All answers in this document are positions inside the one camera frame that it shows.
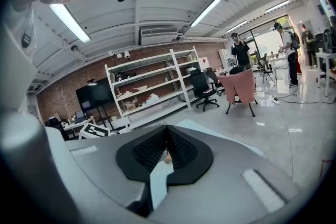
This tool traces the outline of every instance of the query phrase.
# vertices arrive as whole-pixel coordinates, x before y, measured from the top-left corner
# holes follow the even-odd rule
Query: glossy floor
[[[317,88],[316,69],[303,67],[298,76],[298,88],[288,87],[286,69],[277,71],[278,81],[269,79],[262,83],[262,76],[255,73],[258,105],[252,104],[256,117],[251,116],[248,106],[232,105],[225,114],[228,103],[226,96],[214,95],[220,108],[208,105],[206,111],[196,108],[182,109],[150,125],[178,124],[189,119],[214,132],[228,136],[261,150],[263,157],[287,173],[301,188],[318,182],[322,160],[334,157],[336,145],[336,104],[296,104],[280,100],[272,102],[274,96],[286,96],[296,91],[297,96],[286,97],[288,102],[332,102],[336,96],[336,84],[331,81],[329,97],[324,97],[325,79]]]

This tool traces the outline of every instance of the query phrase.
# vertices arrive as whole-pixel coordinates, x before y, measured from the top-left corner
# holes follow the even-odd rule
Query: red brick wall
[[[130,52],[131,61],[154,55],[166,54],[171,48],[174,49],[174,51],[181,51],[192,49],[193,46],[195,46],[196,48],[198,57],[208,58],[210,66],[212,68],[223,67],[218,53],[220,49],[224,48],[224,44],[222,42],[173,44],[134,50]],[[178,59],[178,62],[183,61],[187,61],[187,59]],[[90,79],[100,80],[106,78],[106,72],[104,67],[105,64],[107,64],[108,67],[113,67],[125,62],[127,62],[125,58],[118,59],[116,58],[116,56],[109,57],[101,61],[95,62],[89,66],[86,66],[80,70],[77,70],[49,86],[37,96],[37,101],[43,121],[47,121],[48,118],[52,116],[52,114],[55,112],[58,112],[62,119],[67,119],[73,116],[76,111],[79,111],[81,109],[77,99],[76,90],[86,86],[87,81]],[[160,66],[166,67],[165,63],[156,63],[150,66],[135,69],[134,72],[136,72],[137,74],[146,73],[150,70],[160,68]],[[186,74],[185,72],[185,68],[182,68],[182,75]],[[168,73],[158,74],[156,76],[152,76],[150,78],[146,78],[136,81],[132,84],[122,86],[119,88],[119,90],[120,92],[134,92],[135,90],[133,90],[133,88],[141,87],[144,85],[151,87],[164,82],[167,75]],[[160,96],[167,94],[173,90],[174,88],[172,83],[163,87],[158,87],[152,91],[137,95],[138,102],[145,101],[150,93],[155,93]],[[119,112],[115,104],[106,105],[106,109],[108,116],[115,115],[119,117]],[[96,119],[99,118],[97,110],[91,110],[88,112],[88,114],[94,115]]]

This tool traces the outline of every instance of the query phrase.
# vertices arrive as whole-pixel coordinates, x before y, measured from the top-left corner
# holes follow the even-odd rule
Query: pink jacket
[[[235,103],[235,93],[239,96],[242,104],[249,104],[254,101],[255,78],[252,69],[236,75],[217,78],[225,89],[228,102]]]

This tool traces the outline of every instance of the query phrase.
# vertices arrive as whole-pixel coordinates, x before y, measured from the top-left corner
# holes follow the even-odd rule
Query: air conditioner
[[[169,43],[179,36],[179,29],[175,27],[153,28],[140,30],[140,44],[155,45]]]

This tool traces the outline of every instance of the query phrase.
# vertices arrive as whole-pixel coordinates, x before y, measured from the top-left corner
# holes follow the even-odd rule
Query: white ceiling
[[[138,47],[139,27],[174,25],[187,37],[220,37],[226,30],[253,20],[284,0],[222,0],[196,27],[192,20],[211,0],[80,0],[67,4],[75,19],[91,37],[83,44],[56,17],[48,5],[35,3],[38,50],[33,63],[39,74],[34,81],[51,83],[80,66],[87,58],[107,56],[109,50]],[[70,50],[72,45],[79,51]],[[32,84],[31,92],[43,86]]]

